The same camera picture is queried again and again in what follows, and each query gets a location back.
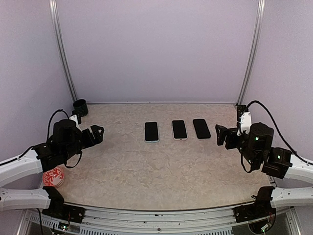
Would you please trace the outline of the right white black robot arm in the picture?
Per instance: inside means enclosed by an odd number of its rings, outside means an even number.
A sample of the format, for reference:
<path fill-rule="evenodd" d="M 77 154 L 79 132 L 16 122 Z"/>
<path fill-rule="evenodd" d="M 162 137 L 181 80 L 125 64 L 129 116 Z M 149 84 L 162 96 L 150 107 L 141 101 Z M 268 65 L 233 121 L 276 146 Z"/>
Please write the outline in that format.
<path fill-rule="evenodd" d="M 272 147 L 274 130 L 263 123 L 254 123 L 249 131 L 215 126 L 217 145 L 226 149 L 238 149 L 241 160 L 247 160 L 251 173 L 262 173 L 279 179 L 297 179 L 313 182 L 313 164 L 298 158 L 290 150 Z M 288 206 L 310 206 L 313 204 L 313 188 L 261 187 L 252 204 L 234 208 L 237 222 L 273 215 L 277 208 Z"/>

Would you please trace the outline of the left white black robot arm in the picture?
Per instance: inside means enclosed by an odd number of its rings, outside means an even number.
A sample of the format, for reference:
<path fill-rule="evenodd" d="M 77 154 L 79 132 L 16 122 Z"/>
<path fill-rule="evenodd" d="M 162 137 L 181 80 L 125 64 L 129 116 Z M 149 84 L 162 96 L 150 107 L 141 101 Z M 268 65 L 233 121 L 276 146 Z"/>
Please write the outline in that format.
<path fill-rule="evenodd" d="M 81 130 L 76 121 L 63 119 L 54 123 L 52 136 L 47 141 L 29 147 L 19 156 L 0 163 L 0 210 L 40 209 L 45 214 L 54 213 L 62 218 L 68 206 L 55 187 L 39 189 L 5 189 L 5 185 L 29 175 L 48 172 L 59 165 L 66 165 L 84 149 L 103 141 L 105 129 L 98 125 Z"/>

